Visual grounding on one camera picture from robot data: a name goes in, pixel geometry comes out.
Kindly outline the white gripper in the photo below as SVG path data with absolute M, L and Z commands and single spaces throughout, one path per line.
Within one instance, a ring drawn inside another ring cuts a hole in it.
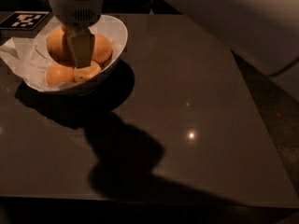
M 49 0 L 49 4 L 60 23 L 73 27 L 66 31 L 66 41 L 75 67 L 90 66 L 95 36 L 87 27 L 100 20 L 103 0 Z

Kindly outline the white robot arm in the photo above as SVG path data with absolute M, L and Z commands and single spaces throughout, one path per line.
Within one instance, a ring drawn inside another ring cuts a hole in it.
M 299 0 L 164 0 L 299 100 Z

